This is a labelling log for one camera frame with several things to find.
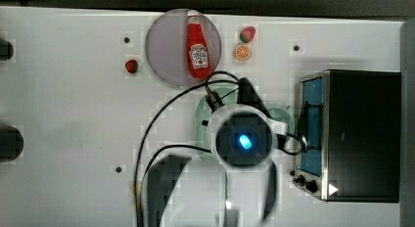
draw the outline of ketchup bottle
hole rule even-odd
[[[195,10],[187,12],[187,66],[195,78],[204,79],[211,73],[207,42]]]

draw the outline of gray plate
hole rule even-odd
[[[187,67],[187,9],[172,10],[159,17],[146,37],[146,57],[153,72],[165,82],[176,86],[193,86],[201,79],[192,77]],[[210,64],[215,70],[219,63],[221,42],[214,24],[200,15]]]

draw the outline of microwave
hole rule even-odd
[[[398,203],[400,73],[329,69],[299,79],[296,186],[327,202]]]

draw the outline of wire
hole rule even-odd
[[[204,87],[204,86],[208,86],[211,84],[215,84],[215,83],[233,83],[238,85],[238,82],[235,81],[231,81],[231,80],[214,80],[214,81],[210,81],[210,82],[203,82],[200,83],[198,85],[195,85],[193,87],[190,87],[186,90],[184,90],[183,92],[179,93],[178,95],[176,95],[174,98],[172,98],[170,101],[168,101],[167,103],[164,104],[164,106],[162,106],[162,108],[156,113],[156,115],[153,117],[153,119],[151,120],[151,122],[149,123],[149,125],[146,128],[146,131],[144,132],[143,138],[141,139],[141,143],[140,143],[140,148],[138,150],[138,154],[137,154],[137,159],[136,159],[136,165],[135,165],[135,171],[134,171],[134,188],[135,188],[135,192],[134,192],[134,197],[135,197],[135,204],[136,204],[136,221],[137,221],[137,226],[142,227],[143,226],[143,218],[142,218],[142,208],[141,208],[141,202],[139,200],[140,197],[137,196],[137,180],[138,180],[138,171],[139,171],[139,166],[140,166],[140,158],[141,158],[141,153],[143,152],[143,148],[144,148],[144,143],[146,141],[146,138],[150,132],[150,130],[153,127],[153,124],[155,123],[155,121],[157,120],[157,118],[159,118],[159,116],[161,115],[161,113],[170,105],[172,104],[174,101],[176,101],[177,99],[179,99],[180,97],[182,97],[183,95],[188,94],[191,91],[194,91],[198,88]]]
[[[290,137],[290,138],[293,138],[293,139],[297,140],[298,142],[300,142],[300,144],[301,144],[301,149],[300,149],[299,151],[297,151],[297,152],[289,152],[289,151],[285,150],[284,148],[283,148],[283,149],[278,149],[278,150],[280,150],[280,151],[284,152],[285,154],[287,154],[287,155],[289,155],[289,156],[296,156],[296,155],[298,155],[299,153],[301,153],[301,151],[303,151],[303,148],[304,148],[304,146],[305,146],[305,144],[304,144],[304,142],[302,141],[301,137],[298,137],[298,136],[293,135],[293,134],[291,134],[291,133],[287,133],[287,134],[286,134],[286,136],[287,136],[287,137]]]
[[[211,151],[210,151],[210,150],[207,150],[207,149],[204,149],[204,148],[201,148],[201,147],[197,147],[197,146],[185,145],[185,144],[183,144],[183,145],[180,145],[180,144],[175,144],[175,145],[167,145],[167,146],[164,146],[164,147],[160,148],[158,151],[156,151],[156,153],[153,155],[152,159],[151,159],[151,160],[149,161],[149,163],[147,164],[146,171],[144,172],[144,176],[145,176],[145,175],[147,174],[147,172],[150,170],[150,167],[152,166],[153,162],[155,161],[155,159],[157,158],[157,156],[158,156],[161,152],[163,152],[163,151],[165,151],[165,150],[167,150],[167,149],[177,148],[177,147],[180,147],[180,148],[188,148],[188,149],[193,149],[193,150],[196,150],[196,151],[201,151],[201,152],[205,152],[205,153],[211,153]]]
[[[239,80],[239,78],[238,78],[235,74],[233,74],[233,73],[230,73],[230,72],[228,72],[228,71],[223,71],[223,70],[217,70],[217,71],[215,71],[215,72],[213,72],[213,73],[211,73],[211,74],[210,74],[210,76],[207,78],[206,82],[209,82],[209,81],[210,81],[210,79],[211,79],[214,75],[217,75],[217,74],[226,74],[226,75],[228,75],[228,76],[232,77],[233,79],[235,79],[236,81],[238,81],[238,80]]]
[[[208,76],[208,78],[207,78],[207,80],[206,80],[205,82],[206,82],[206,83],[208,83],[208,82],[210,81],[210,79],[211,79],[214,75],[217,75],[217,74],[226,74],[226,75],[228,75],[228,76],[232,77],[233,79],[235,79],[236,81],[239,81],[239,78],[238,78],[235,74],[230,73],[230,72],[228,72],[228,71],[218,70],[218,71],[215,71],[215,72],[211,73],[211,74]],[[210,94],[210,93],[211,93],[211,91],[210,91],[210,88],[209,88],[207,85],[206,85],[206,89],[207,89],[207,92]]]
[[[226,93],[223,97],[221,97],[220,99],[224,99],[225,97],[227,97],[227,96],[229,96],[229,95],[231,95],[233,92],[235,92],[236,90],[238,90],[239,88],[235,88],[234,90],[232,90],[232,91],[230,91],[230,92],[228,92],[228,93]]]

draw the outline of blue light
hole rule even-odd
[[[239,142],[241,142],[241,145],[245,150],[249,150],[253,146],[250,138],[247,135],[240,136]]]

